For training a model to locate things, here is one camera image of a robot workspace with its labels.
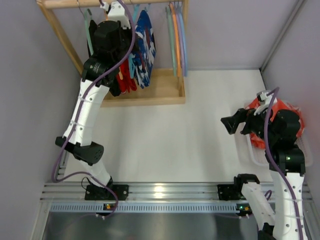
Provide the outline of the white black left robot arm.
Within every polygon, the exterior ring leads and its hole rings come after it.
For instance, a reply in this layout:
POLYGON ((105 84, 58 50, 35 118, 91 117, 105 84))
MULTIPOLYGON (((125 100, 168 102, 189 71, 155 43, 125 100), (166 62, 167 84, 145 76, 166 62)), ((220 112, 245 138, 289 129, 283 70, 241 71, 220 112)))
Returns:
POLYGON ((89 36, 93 52, 83 65, 80 90, 69 126, 55 144, 79 161, 88 178, 86 200, 106 200, 111 197, 113 179, 101 158, 104 147, 93 141, 93 128, 105 96, 121 93, 117 74, 119 66, 135 48, 135 33, 131 24, 119 20, 90 23, 89 36))

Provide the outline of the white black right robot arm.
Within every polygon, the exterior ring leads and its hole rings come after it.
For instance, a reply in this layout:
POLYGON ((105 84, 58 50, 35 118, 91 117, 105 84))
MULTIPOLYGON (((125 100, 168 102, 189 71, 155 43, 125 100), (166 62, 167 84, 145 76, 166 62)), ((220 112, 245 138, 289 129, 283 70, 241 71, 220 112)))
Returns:
POLYGON ((305 155, 297 145, 300 117, 281 109, 266 120, 266 111, 240 108, 221 118, 230 135, 244 123, 242 135, 256 134, 265 143, 265 158, 273 180, 275 209, 263 194, 261 183, 254 174, 240 173, 233 179, 232 190, 248 201, 257 223, 259 240, 306 240, 302 187, 306 172, 305 155))

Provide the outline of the blue white patterned trousers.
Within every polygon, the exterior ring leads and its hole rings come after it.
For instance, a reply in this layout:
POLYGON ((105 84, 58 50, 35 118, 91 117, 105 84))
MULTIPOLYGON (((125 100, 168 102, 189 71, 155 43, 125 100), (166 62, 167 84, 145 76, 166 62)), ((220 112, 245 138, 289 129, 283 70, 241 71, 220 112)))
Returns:
POLYGON ((137 84, 143 89, 150 86, 157 52, 152 23, 145 10, 140 12, 135 25, 135 43, 138 50, 131 52, 134 77, 137 84))

